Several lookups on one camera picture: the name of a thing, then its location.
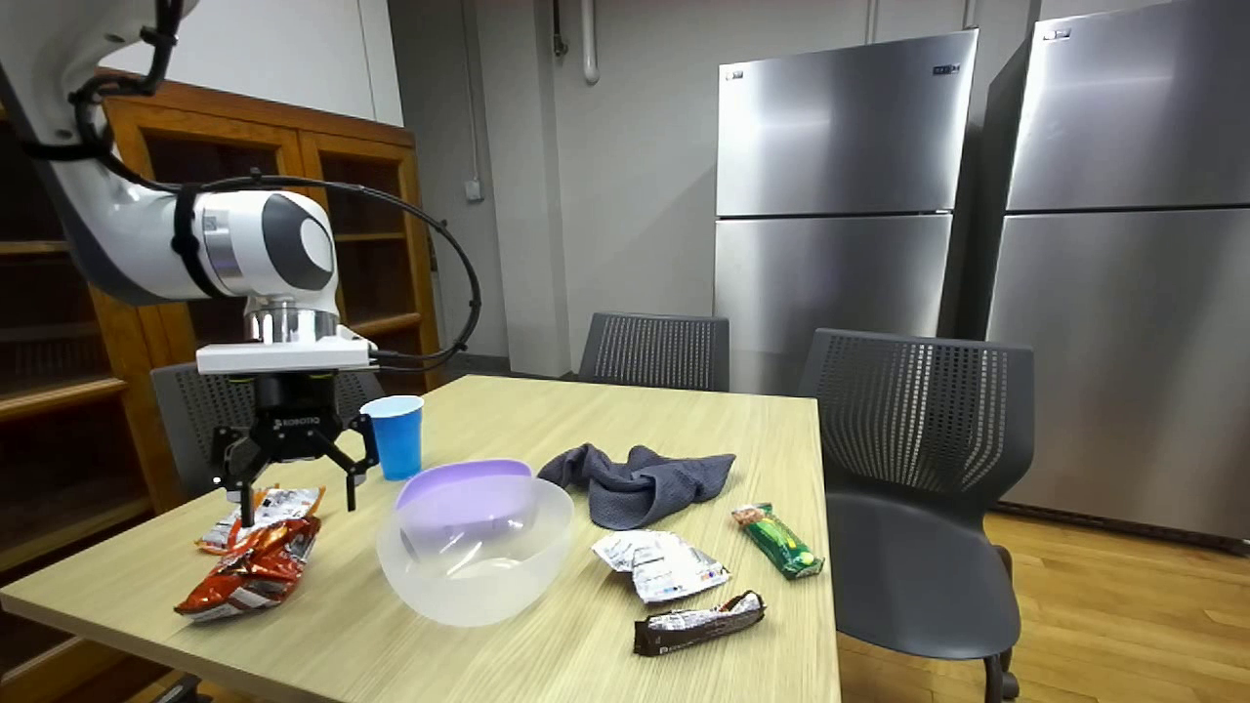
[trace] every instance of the gray rag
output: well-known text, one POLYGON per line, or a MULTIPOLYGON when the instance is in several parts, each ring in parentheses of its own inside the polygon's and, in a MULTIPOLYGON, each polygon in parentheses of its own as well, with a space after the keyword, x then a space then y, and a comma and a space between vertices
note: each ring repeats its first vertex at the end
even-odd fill
POLYGON ((590 493, 590 518, 607 531, 648 526, 687 505, 715 501, 727 486, 734 451, 662 458, 645 444, 613 464, 601 447, 577 444, 544 464, 544 480, 590 493))

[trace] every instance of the wooden floor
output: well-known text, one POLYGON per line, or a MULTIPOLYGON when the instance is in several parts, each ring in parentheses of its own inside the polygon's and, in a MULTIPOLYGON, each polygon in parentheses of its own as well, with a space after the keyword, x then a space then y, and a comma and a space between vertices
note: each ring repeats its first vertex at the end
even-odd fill
MULTIPOLYGON (((1023 703, 1250 700, 1250 559, 991 515, 1015 559, 1023 703)), ((929 662, 839 635, 847 703, 969 703, 981 662, 929 662)))

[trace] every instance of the gray chair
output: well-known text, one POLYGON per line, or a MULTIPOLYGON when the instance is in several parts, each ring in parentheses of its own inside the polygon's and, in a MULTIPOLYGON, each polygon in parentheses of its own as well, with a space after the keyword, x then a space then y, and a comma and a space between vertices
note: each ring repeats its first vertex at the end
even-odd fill
POLYGON ((727 390, 732 319, 596 312, 577 377, 727 390))
MULTIPOLYGON (((218 424, 253 423, 253 386, 231 375, 201 375, 195 364, 155 365, 154 395, 182 471, 185 497, 213 486, 213 436, 218 424)), ((383 381, 373 372, 340 375, 336 401, 343 417, 366 399, 379 399, 383 381)))
POLYGON ((1029 346, 816 326, 829 541, 839 632, 933 660, 984 660, 984 700, 1015 700, 1011 559, 984 510, 1029 471, 1029 346))

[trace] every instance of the refrigerator door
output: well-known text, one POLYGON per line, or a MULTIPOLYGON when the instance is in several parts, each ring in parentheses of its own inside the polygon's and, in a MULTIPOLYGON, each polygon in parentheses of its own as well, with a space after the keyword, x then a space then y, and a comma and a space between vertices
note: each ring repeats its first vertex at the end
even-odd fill
POLYGON ((719 213, 955 211, 978 30, 719 71, 719 213))
POLYGON ((1250 5, 1047 19, 1007 211, 1250 201, 1250 5))
POLYGON ((1250 211, 1011 213, 990 341, 1041 364, 1015 505, 1250 539, 1250 211))
POLYGON ((812 326, 933 333, 950 213, 723 218, 715 309, 732 315, 732 386, 790 395, 812 326))

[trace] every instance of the green package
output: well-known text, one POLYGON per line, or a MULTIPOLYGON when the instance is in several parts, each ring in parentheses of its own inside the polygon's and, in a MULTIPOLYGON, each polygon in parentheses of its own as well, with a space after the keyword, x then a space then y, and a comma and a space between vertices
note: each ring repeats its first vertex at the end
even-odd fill
POLYGON ((743 505, 732 510, 740 531, 790 578, 810 578, 825 571, 816 559, 778 515, 775 505, 743 505))

